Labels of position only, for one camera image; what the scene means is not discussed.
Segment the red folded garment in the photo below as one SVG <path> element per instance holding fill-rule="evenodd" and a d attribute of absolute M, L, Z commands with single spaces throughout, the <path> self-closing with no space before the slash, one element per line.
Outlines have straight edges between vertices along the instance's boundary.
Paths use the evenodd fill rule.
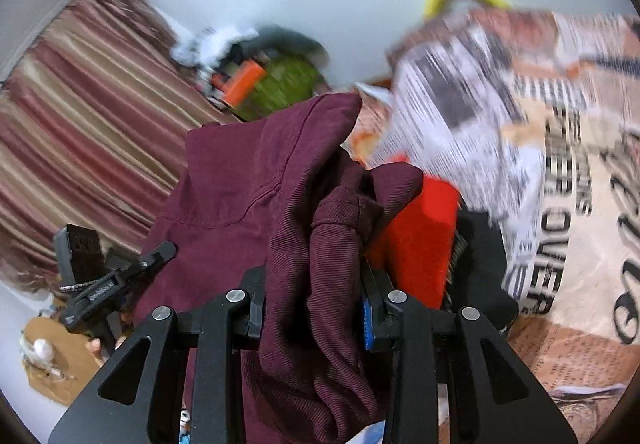
<path fill-rule="evenodd" d="M 367 250 L 370 267 L 428 308 L 444 300 L 460 194 L 424 175 L 421 193 L 395 216 Z"/>

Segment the maroon jacket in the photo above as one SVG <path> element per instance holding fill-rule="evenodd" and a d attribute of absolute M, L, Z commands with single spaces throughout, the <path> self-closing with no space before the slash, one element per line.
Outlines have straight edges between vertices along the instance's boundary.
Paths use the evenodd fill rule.
<path fill-rule="evenodd" d="M 422 174 L 349 157 L 360 109 L 355 94 L 326 94 L 192 130 L 186 170 L 144 244 L 178 252 L 137 298 L 136 322 L 159 305 L 199 308 L 264 269 L 262 338 L 242 358 L 252 443 L 344 443 L 381 413 L 356 336 L 360 258 L 420 194 Z"/>

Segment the white cloth on pile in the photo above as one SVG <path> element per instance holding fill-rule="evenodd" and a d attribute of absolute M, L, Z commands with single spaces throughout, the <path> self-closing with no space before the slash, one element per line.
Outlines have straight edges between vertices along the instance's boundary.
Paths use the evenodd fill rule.
<path fill-rule="evenodd" d="M 216 68 L 233 45 L 258 37 L 254 27 L 205 28 L 177 42 L 169 51 L 171 59 L 186 68 Z"/>

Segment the newspaper print bedsheet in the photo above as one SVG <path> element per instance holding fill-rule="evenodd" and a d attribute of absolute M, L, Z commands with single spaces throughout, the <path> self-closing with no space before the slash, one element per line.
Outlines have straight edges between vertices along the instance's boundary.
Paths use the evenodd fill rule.
<path fill-rule="evenodd" d="M 457 234 L 444 303 L 503 294 L 512 346 L 591 442 L 639 368 L 638 19 L 473 8 L 427 20 L 388 60 L 347 150 L 450 183 L 501 236 L 489 287 L 462 271 L 472 242 Z"/>

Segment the grey padded coat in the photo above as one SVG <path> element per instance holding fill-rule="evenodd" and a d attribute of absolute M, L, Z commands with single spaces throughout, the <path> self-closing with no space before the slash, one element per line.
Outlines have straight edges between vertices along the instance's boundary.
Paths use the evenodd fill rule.
<path fill-rule="evenodd" d="M 278 25 L 259 26 L 247 31 L 232 42 L 220 66 L 226 76 L 233 76 L 243 64 L 253 62 L 262 66 L 259 81 L 267 77 L 267 67 L 277 60 L 302 60 L 311 66 L 310 84 L 323 81 L 318 66 L 326 61 L 326 49 L 317 40 L 298 31 Z"/>

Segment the striped red curtain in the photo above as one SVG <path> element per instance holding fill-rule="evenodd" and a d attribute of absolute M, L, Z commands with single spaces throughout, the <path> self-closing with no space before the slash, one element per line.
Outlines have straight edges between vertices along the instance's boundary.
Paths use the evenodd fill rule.
<path fill-rule="evenodd" d="M 141 249 L 186 164 L 191 130 L 226 116 L 175 64 L 146 0 L 73 0 L 1 87 L 1 278 L 58 286 L 54 234 Z"/>

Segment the orange shoe box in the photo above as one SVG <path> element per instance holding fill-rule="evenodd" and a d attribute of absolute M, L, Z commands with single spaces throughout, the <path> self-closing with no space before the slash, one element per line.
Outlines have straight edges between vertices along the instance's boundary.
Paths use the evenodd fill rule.
<path fill-rule="evenodd" d="M 237 66 L 232 74 L 214 72 L 209 79 L 214 97 L 224 106 L 235 108 L 253 91 L 256 83 L 265 77 L 267 71 L 254 60 L 246 60 Z"/>

